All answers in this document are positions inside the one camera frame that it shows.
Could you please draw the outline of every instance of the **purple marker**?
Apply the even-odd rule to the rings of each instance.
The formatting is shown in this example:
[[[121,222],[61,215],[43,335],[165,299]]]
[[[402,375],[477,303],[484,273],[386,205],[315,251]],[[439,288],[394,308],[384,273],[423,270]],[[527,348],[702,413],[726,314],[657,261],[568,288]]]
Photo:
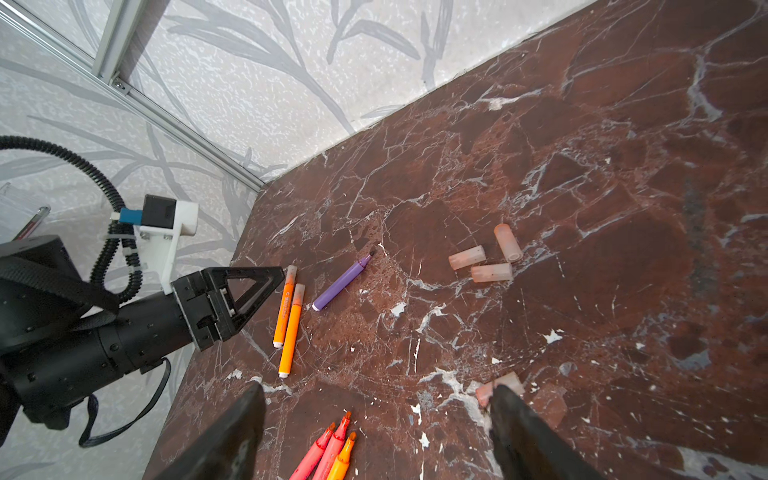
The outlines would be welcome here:
[[[324,309],[336,295],[341,293],[341,291],[344,290],[346,286],[355,279],[356,276],[360,275],[362,271],[366,269],[366,265],[368,265],[368,262],[371,261],[371,257],[374,253],[375,251],[371,250],[371,253],[366,255],[361,260],[357,260],[355,263],[353,263],[349,270],[344,272],[344,274],[340,276],[337,281],[333,282],[333,285],[328,287],[328,290],[317,297],[315,303],[312,304],[312,308],[314,308],[316,312]]]

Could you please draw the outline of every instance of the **black strap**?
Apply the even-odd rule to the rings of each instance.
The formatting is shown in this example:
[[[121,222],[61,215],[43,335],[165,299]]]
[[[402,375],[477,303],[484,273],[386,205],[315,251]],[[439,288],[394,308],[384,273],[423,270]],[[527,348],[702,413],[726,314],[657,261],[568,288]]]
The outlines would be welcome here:
[[[118,296],[114,293],[23,258],[1,258],[0,279],[52,293],[78,305],[98,306],[111,312],[112,318],[120,308]]]
[[[89,315],[74,321],[69,326],[69,331],[79,332],[80,330],[97,329],[100,326],[108,325],[109,323],[114,322],[114,318],[115,317],[112,312],[102,310],[101,312],[97,312],[93,315]]]
[[[170,378],[170,362],[168,361],[167,357],[163,357],[163,361],[165,362],[165,373],[163,373],[163,378],[160,381],[160,385],[157,386],[157,390],[155,390],[154,395],[152,395],[152,399],[149,401],[147,406],[144,407],[144,410],[141,410],[141,413],[139,413],[139,416],[136,417],[133,422],[130,422],[127,425],[123,425],[119,429],[91,437],[91,429],[94,427],[94,423],[96,422],[96,415],[98,414],[98,399],[96,399],[96,395],[94,394],[90,394],[88,396],[88,424],[86,424],[85,430],[83,430],[83,434],[80,435],[80,440],[78,441],[78,444],[82,448],[86,449],[88,447],[95,447],[96,445],[101,445],[108,440],[112,440],[114,437],[128,430],[131,425],[141,420],[141,417],[148,414],[149,411],[152,410],[154,405],[160,399],[160,395],[163,394],[165,384],[168,383],[168,379]]]

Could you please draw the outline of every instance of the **marker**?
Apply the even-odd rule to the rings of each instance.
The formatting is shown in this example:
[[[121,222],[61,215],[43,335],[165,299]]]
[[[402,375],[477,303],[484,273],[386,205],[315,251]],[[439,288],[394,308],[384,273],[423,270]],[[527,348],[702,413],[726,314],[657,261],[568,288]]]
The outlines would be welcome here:
[[[286,339],[286,327],[288,327],[288,314],[290,313],[290,301],[293,298],[293,285],[296,283],[296,265],[288,267],[286,272],[286,285],[283,287],[283,299],[280,301],[280,313],[277,314],[277,326],[275,327],[275,339],[272,346],[279,349]]]
[[[326,480],[328,478],[328,474],[333,467],[333,462],[336,460],[339,452],[341,452],[341,448],[344,446],[346,427],[349,425],[349,418],[351,416],[352,412],[347,412],[346,415],[344,415],[339,428],[336,429],[336,433],[333,434],[333,437],[331,437],[328,442],[326,452],[323,453],[323,457],[317,465],[317,470],[315,470],[315,476],[312,477],[312,480]]]
[[[344,480],[344,475],[346,475],[346,471],[349,468],[349,456],[352,454],[352,447],[355,446],[356,438],[357,434],[355,432],[349,434],[344,448],[337,455],[336,461],[333,463],[333,467],[331,467],[328,480]]]
[[[360,275],[362,271],[366,269],[366,265],[371,261],[371,257],[374,253],[375,251],[371,250],[371,253],[353,263],[349,270],[344,272],[337,281],[333,282],[333,285],[328,287],[328,290],[323,292],[323,295],[317,297],[315,303],[312,304],[312,308],[314,308],[316,312],[325,308],[326,305],[328,305],[328,302],[333,300],[333,297],[341,293],[341,291],[349,285],[349,282],[354,280],[356,276]]]
[[[304,455],[304,460],[302,460],[299,466],[296,467],[296,471],[293,473],[293,475],[290,476],[288,480],[307,480],[310,477],[310,474],[312,473],[312,470],[314,470],[315,465],[317,465],[317,462],[320,461],[320,458],[326,451],[326,446],[328,445],[328,441],[333,436],[333,429],[335,427],[336,422],[332,423],[331,426],[328,427],[326,431],[320,436],[320,438],[312,444],[310,450],[306,453],[306,455]]]
[[[296,284],[293,291],[293,302],[290,306],[290,317],[288,318],[288,330],[286,331],[286,342],[283,347],[283,356],[280,358],[280,369],[277,370],[281,379],[287,379],[290,375],[290,367],[293,364],[293,351],[296,349],[296,334],[299,332],[299,316],[301,315],[301,303],[304,300],[304,285]]]

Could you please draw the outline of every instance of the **blue connector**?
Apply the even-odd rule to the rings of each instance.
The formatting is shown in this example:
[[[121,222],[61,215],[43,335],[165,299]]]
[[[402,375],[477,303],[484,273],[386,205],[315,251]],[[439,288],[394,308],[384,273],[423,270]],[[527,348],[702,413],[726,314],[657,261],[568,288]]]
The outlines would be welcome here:
[[[141,225],[141,210],[121,208],[119,221],[120,223],[132,223],[133,225]]]

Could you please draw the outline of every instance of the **white bracket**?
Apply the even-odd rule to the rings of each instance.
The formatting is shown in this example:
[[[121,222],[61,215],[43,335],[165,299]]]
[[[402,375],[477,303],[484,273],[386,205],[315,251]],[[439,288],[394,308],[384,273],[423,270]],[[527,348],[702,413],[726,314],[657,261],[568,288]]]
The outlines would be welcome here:
[[[173,292],[170,276],[176,264],[176,250],[182,235],[193,236],[197,232],[197,214],[200,206],[194,202],[176,200],[173,228],[140,225],[138,241],[139,258],[146,263],[145,271],[157,273],[163,292]]]

